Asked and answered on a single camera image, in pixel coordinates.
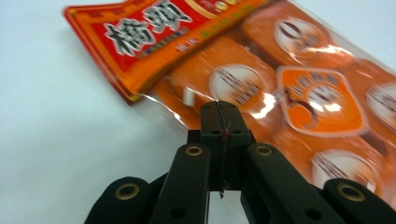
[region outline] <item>plastic snack package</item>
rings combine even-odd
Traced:
[[[188,129],[202,104],[230,102],[310,183],[346,177],[396,208],[395,76],[292,2],[128,0],[64,15],[126,102],[154,98]]]
[[[242,30],[249,45],[274,67],[337,68],[353,60],[325,26],[288,1],[257,10],[244,21]]]
[[[247,126],[260,139],[269,136],[282,119],[272,94],[275,89],[274,69],[229,36],[217,38],[190,56],[154,88],[189,128],[199,128],[201,105],[222,100],[239,107]]]
[[[384,122],[373,123],[361,98],[393,78],[339,47],[292,3],[276,1],[175,66],[154,92],[190,129],[200,128],[203,103],[238,105],[256,139],[278,147],[310,183],[322,188],[330,178],[349,178],[396,207],[396,137],[376,131]]]
[[[64,16],[130,104],[179,60],[267,2],[128,0],[68,7]]]

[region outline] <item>white tabletop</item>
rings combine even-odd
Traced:
[[[297,2],[396,70],[394,0]],[[186,142],[159,104],[122,101],[62,15],[100,3],[0,2],[0,223],[82,223],[111,182],[154,180]],[[209,223],[248,223],[237,193],[212,195]]]

